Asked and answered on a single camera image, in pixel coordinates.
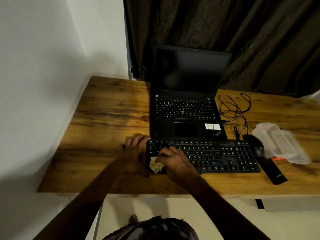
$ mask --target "hand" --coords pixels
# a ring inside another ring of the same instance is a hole
[[[194,180],[201,179],[201,176],[182,150],[177,150],[174,146],[169,149],[163,148],[159,152],[156,162],[164,164],[168,178],[183,188]]]
[[[132,138],[126,139],[122,144],[120,155],[114,160],[117,168],[121,173],[134,174],[139,173],[144,177],[151,177],[143,165],[143,153],[146,142],[150,140],[149,136],[142,134],[135,134]]]

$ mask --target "laptop keyboard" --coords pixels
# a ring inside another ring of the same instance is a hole
[[[216,121],[210,100],[155,99],[157,119],[192,119]]]
[[[151,139],[147,142],[146,168],[149,171],[150,157],[157,157],[162,148],[170,146],[182,150],[198,173],[260,172],[247,142],[179,139]]]

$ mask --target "brown curtain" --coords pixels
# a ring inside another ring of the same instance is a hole
[[[153,45],[233,53],[221,88],[303,96],[320,88],[319,0],[124,0],[135,76]]]

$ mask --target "laptop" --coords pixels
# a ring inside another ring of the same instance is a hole
[[[231,56],[227,52],[154,46],[151,138],[227,140],[214,97]]]

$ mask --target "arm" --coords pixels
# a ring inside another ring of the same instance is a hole
[[[143,147],[150,139],[138,134],[126,140],[121,154],[111,162],[70,204],[35,238],[85,239],[104,198],[121,173],[151,174],[142,165]]]
[[[163,148],[156,161],[166,165],[170,180],[196,199],[225,240],[269,239],[201,178],[181,150]]]

